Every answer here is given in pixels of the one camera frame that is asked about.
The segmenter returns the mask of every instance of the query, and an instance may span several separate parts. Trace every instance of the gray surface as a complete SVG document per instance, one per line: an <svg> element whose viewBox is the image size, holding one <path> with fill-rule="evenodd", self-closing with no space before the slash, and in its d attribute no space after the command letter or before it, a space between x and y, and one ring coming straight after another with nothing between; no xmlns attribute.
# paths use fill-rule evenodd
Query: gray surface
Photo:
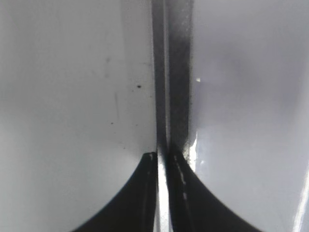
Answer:
<svg viewBox="0 0 309 232"><path fill-rule="evenodd" d="M1 232L74 229L155 150L150 20L147 0L0 1Z"/></svg>
<svg viewBox="0 0 309 232"><path fill-rule="evenodd" d="M266 232L308 231L308 25L306 0L195 1L191 166Z"/></svg>

